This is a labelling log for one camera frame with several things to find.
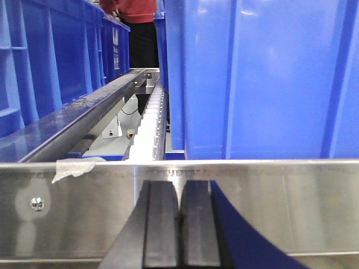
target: person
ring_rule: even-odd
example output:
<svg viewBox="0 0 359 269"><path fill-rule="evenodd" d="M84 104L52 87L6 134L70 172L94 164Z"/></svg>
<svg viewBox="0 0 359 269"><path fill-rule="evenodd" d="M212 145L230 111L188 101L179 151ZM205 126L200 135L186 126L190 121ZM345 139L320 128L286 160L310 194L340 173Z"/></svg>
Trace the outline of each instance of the person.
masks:
<svg viewBox="0 0 359 269"><path fill-rule="evenodd" d="M159 67L156 28L153 13L155 0L100 0L100 7L108 14L116 12L121 21L130 27L130 67ZM138 109L142 115L148 94L137 94Z"/></svg>

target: stainless steel rail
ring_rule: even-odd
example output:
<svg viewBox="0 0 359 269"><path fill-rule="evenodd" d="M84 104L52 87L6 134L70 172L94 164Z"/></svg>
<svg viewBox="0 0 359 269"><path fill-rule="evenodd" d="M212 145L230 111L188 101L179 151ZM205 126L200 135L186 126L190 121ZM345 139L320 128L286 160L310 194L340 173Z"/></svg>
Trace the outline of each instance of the stainless steel rail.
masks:
<svg viewBox="0 0 359 269"><path fill-rule="evenodd" d="M215 179L254 228L311 268L359 264L359 160L105 162L51 184L55 173L55 163L0 164L0 263L94 261L144 180L170 180L181 193L188 179ZM30 206L38 197L42 211Z"/></svg>

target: blue storage bin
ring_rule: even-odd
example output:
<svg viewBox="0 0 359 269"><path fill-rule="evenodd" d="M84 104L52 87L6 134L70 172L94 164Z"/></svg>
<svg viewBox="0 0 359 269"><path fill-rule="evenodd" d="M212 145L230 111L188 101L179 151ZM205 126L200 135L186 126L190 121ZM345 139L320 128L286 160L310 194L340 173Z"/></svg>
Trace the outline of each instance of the blue storage bin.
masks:
<svg viewBox="0 0 359 269"><path fill-rule="evenodd" d="M153 21L157 30L160 81L165 90L168 91L167 39L163 0L157 0L157 12L154 14Z"/></svg>
<svg viewBox="0 0 359 269"><path fill-rule="evenodd" d="M102 53L105 82L124 75L130 70L128 33L130 28L105 14L102 19Z"/></svg>
<svg viewBox="0 0 359 269"><path fill-rule="evenodd" d="M165 0L173 144L188 159L359 157L357 4Z"/></svg>
<svg viewBox="0 0 359 269"><path fill-rule="evenodd" d="M0 7L1 138L104 85L104 12L85 0Z"/></svg>

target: bolt head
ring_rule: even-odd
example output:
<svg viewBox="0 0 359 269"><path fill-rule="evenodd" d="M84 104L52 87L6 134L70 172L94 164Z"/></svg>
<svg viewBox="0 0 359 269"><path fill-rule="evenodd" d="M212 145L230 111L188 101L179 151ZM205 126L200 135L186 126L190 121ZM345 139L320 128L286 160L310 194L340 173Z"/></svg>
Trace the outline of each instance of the bolt head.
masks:
<svg viewBox="0 0 359 269"><path fill-rule="evenodd" d="M34 211L42 211L44 210L44 200L41 197L34 197L33 199L31 199L30 201L30 207L34 210Z"/></svg>

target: black pants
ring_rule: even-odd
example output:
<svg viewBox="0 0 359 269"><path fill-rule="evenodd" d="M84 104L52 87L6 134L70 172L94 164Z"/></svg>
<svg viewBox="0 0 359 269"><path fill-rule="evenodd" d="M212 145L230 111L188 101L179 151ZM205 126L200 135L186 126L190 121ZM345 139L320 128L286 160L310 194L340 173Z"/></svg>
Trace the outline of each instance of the black pants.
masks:
<svg viewBox="0 0 359 269"><path fill-rule="evenodd" d="M159 67L156 27L153 22L143 24L131 24L123 21L131 28L130 42L130 66L132 68ZM136 94L138 109L142 115L149 94Z"/></svg>

